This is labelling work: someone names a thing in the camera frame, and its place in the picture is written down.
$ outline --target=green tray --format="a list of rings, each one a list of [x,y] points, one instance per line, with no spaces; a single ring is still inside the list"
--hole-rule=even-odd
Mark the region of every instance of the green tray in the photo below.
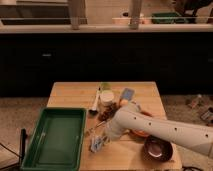
[[[86,110],[45,108],[35,127],[22,171],[79,169]]]
[[[177,12],[153,13],[152,17],[154,24],[188,23],[188,21]]]

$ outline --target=wooden table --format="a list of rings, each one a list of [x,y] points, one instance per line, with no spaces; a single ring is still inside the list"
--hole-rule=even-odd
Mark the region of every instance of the wooden table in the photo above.
[[[100,82],[57,82],[54,84],[48,107],[83,107],[90,109]],[[124,88],[135,90],[133,100],[154,117],[166,119],[165,111],[155,82],[110,82],[118,102]],[[85,130],[99,121],[87,116]],[[103,127],[96,130],[101,134]],[[174,154],[170,161],[161,163],[150,160],[142,154],[144,139],[125,134],[118,141],[110,142],[98,153],[89,151],[91,137],[85,137],[81,153],[80,170],[145,170],[181,169],[180,156],[173,145]]]

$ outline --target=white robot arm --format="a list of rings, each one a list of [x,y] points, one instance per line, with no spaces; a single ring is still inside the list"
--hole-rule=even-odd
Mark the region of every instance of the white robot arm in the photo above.
[[[126,129],[142,130],[213,158],[212,128],[145,116],[140,113],[140,108],[136,104],[128,103],[107,123],[105,134],[110,140],[116,140]]]

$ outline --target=black cabinet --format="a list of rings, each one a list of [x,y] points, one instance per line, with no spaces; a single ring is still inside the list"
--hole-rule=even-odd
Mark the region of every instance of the black cabinet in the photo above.
[[[1,34],[0,96],[48,96],[56,81],[156,81],[212,93],[212,33]]]

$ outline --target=floor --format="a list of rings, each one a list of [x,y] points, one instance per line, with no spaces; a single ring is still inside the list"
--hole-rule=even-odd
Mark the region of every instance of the floor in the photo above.
[[[205,125],[199,118],[199,113],[209,106],[213,101],[204,95],[204,106],[190,109],[186,101],[193,99],[195,95],[164,95],[162,102],[170,120]],[[48,98],[0,98],[0,142],[10,149],[19,151],[20,130],[27,128],[31,134],[35,122],[42,108],[47,104]],[[182,147],[178,147],[184,166],[202,168],[204,171],[213,170],[213,159],[202,156]],[[0,147],[0,168],[17,162],[17,158]]]

